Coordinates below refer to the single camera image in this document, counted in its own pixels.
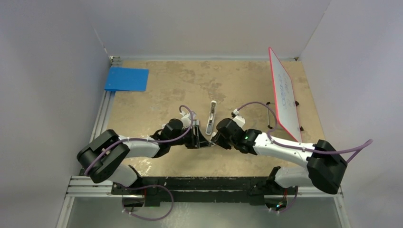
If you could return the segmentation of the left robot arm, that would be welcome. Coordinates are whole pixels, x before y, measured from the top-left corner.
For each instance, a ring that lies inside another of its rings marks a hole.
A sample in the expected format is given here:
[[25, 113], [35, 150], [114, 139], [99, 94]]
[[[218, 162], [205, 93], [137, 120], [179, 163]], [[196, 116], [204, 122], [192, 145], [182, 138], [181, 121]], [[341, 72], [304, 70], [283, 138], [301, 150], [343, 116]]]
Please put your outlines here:
[[142, 187], [141, 176], [133, 166], [124, 165], [123, 160], [133, 157], [159, 158], [173, 146], [187, 149], [210, 147], [211, 143], [202, 135], [198, 121], [192, 126], [179, 119], [171, 119], [162, 129], [146, 138], [128, 138], [109, 129], [95, 138], [78, 154], [77, 160], [93, 183], [117, 182], [129, 194], [137, 194]]

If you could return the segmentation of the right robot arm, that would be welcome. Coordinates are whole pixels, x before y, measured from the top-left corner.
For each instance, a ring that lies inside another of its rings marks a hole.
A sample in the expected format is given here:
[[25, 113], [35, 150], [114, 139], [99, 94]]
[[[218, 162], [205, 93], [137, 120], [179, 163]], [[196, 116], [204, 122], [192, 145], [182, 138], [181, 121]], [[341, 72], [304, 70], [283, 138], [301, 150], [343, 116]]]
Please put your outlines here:
[[230, 118], [221, 120], [211, 141], [221, 148], [231, 148], [244, 154], [276, 157], [297, 166], [280, 168], [268, 178], [267, 188], [279, 193], [292, 186], [313, 185], [322, 192], [337, 194], [347, 168], [346, 160], [335, 154], [333, 147], [324, 140], [317, 143], [297, 143], [268, 136], [256, 129], [243, 130]]

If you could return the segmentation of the white stapler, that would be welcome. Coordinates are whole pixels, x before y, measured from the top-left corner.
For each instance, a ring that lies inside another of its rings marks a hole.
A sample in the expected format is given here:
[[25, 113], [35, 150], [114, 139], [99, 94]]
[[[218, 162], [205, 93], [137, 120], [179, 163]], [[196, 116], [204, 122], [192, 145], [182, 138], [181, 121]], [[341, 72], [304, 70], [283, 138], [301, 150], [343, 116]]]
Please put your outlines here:
[[209, 118], [207, 122], [207, 127], [206, 127], [206, 134], [211, 135], [213, 132], [213, 125], [214, 125], [214, 120], [215, 120], [215, 114], [216, 114], [216, 106], [217, 102], [215, 100], [211, 101], [210, 105], [210, 112], [209, 112]]

